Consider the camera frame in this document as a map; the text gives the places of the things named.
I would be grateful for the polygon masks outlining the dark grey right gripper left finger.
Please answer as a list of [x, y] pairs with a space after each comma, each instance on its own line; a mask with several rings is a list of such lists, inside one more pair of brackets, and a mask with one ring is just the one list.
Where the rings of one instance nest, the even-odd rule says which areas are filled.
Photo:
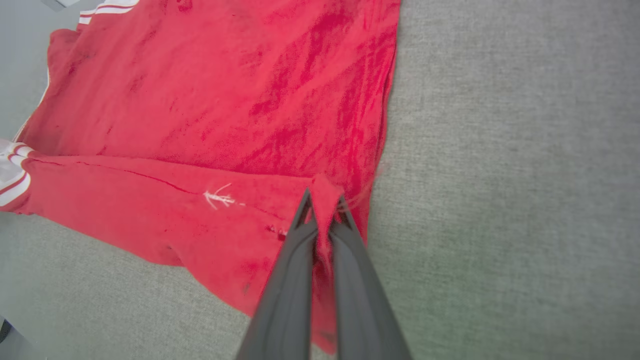
[[308, 360], [311, 353], [313, 253], [318, 238], [306, 189], [238, 349], [237, 360]]

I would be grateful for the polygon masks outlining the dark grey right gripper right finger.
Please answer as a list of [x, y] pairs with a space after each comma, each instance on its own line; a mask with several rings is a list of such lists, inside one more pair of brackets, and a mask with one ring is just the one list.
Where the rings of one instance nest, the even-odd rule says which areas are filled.
[[330, 224], [339, 360], [411, 360], [409, 346], [341, 196]]

